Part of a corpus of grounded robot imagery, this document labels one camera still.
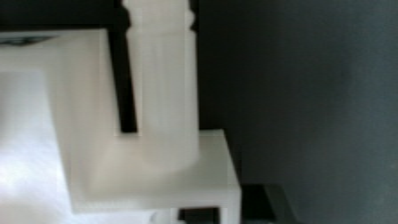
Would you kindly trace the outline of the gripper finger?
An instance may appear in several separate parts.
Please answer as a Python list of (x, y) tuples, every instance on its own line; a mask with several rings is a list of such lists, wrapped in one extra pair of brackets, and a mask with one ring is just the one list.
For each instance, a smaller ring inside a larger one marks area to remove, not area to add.
[[(181, 224), (220, 224), (220, 209), (190, 208), (177, 212)], [(239, 224), (296, 224), (284, 189), (275, 184), (241, 186)]]

